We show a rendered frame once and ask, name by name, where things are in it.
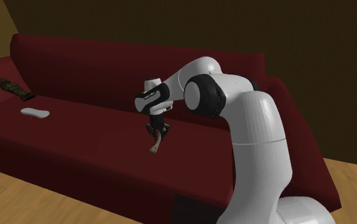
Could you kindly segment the white flat remote control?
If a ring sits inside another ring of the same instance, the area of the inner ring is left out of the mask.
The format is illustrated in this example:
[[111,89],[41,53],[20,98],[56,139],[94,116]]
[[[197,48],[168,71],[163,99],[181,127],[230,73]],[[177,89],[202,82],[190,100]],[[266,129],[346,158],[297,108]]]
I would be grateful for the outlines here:
[[20,110],[20,112],[23,115],[29,115],[40,119],[46,118],[50,115],[50,112],[47,110],[40,110],[34,108],[23,108]]

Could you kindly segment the dark red sofa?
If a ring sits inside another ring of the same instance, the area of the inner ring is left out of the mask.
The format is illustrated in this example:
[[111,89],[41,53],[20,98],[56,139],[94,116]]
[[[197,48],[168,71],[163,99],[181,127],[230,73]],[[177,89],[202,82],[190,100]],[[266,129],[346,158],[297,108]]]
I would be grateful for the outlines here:
[[150,115],[135,106],[146,81],[166,80],[201,57],[273,98],[292,168],[282,196],[310,197],[331,215],[340,209],[310,128],[283,83],[265,74],[262,54],[16,34],[0,58],[0,78],[36,96],[23,102],[0,88],[0,172],[143,224],[216,224],[235,187],[227,121],[174,101],[153,154]]

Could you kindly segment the beige bone-shaped object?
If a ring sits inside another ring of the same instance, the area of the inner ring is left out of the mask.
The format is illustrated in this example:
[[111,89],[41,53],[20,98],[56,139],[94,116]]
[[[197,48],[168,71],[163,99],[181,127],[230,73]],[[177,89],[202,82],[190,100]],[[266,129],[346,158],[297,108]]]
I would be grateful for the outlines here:
[[162,141],[162,135],[161,135],[160,131],[157,131],[157,140],[156,140],[156,143],[150,148],[151,153],[153,153],[153,154],[157,153],[157,150],[160,146],[161,141]]

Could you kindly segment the dark mummy figure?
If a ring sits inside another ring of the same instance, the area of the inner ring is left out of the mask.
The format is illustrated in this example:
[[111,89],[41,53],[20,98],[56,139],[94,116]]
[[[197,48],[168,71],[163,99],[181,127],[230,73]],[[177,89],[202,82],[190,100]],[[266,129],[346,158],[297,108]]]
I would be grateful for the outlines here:
[[0,88],[5,92],[18,96],[23,102],[33,99],[36,96],[32,92],[25,91],[18,83],[4,78],[0,78]]

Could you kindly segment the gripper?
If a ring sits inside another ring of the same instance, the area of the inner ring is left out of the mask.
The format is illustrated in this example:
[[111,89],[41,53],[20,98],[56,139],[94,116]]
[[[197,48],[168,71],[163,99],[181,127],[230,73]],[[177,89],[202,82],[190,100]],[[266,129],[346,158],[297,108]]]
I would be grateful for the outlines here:
[[154,136],[154,131],[153,129],[161,129],[160,130],[160,135],[161,135],[161,141],[164,140],[164,137],[167,135],[170,125],[164,122],[164,114],[158,114],[158,115],[150,115],[150,123],[147,123],[145,125],[146,130],[149,132],[149,134]]

